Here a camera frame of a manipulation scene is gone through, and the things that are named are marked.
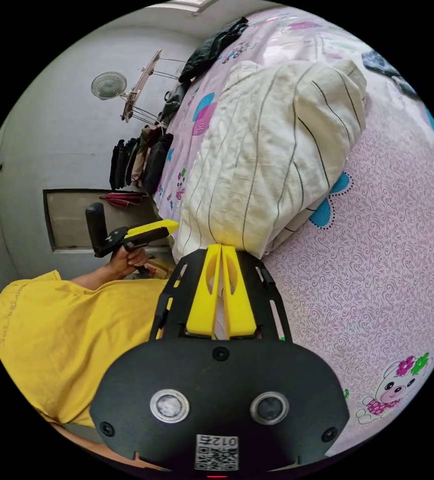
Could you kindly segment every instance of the red umbrella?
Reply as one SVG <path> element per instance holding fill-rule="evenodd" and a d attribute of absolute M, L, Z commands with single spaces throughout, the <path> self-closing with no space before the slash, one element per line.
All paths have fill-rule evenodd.
<path fill-rule="evenodd" d="M 130 205 L 138 206 L 142 202 L 142 198 L 146 197 L 145 193 L 136 191 L 122 191 L 118 193 L 109 193 L 101 196 L 102 200 L 106 200 L 111 206 L 119 210 L 125 210 Z"/>

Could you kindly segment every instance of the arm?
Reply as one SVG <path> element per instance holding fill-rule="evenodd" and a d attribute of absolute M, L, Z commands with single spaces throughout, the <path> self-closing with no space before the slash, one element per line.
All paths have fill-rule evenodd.
<path fill-rule="evenodd" d="M 97 290 L 108 282 L 123 280 L 126 276 L 132 274 L 137 267 L 145 265 L 147 260 L 147 254 L 142 248 L 128 253 L 124 247 L 121 247 L 112 255 L 106 265 L 92 273 L 79 276 L 72 282 L 88 290 Z"/>

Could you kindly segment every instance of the person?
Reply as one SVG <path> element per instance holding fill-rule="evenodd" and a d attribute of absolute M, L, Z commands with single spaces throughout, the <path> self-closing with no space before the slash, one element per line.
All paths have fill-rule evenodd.
<path fill-rule="evenodd" d="M 143 249 L 121 247 L 106 265 L 71 281 L 52 271 L 12 282 L 0 293 L 0 359 L 28 402 L 68 439 L 112 460 L 157 468 L 61 427 L 95 427 L 89 407 L 105 371 L 148 340 L 166 280 L 125 280 L 147 262 Z"/>

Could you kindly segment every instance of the label sticker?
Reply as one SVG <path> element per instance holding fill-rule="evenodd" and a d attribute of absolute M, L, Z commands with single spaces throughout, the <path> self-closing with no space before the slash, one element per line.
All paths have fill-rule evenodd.
<path fill-rule="evenodd" d="M 195 470 L 238 470 L 238 437 L 197 435 Z"/>

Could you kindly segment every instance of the pink bedsheet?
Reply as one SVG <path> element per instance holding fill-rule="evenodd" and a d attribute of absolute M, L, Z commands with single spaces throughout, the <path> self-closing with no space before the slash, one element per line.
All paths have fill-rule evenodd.
<path fill-rule="evenodd" d="M 264 259 L 293 341 L 323 357 L 345 390 L 351 417 L 330 455 L 392 421 L 434 366 L 434 131 L 422 103 L 365 70 L 360 55 L 370 48 L 351 34 L 287 7 L 250 15 L 249 25 L 194 82 L 172 120 L 155 201 L 163 218 L 179 220 L 185 181 L 236 62 L 343 57 L 362 69 L 367 129 L 344 174 L 310 220 Z M 389 375 L 394 385 L 386 389 Z"/>

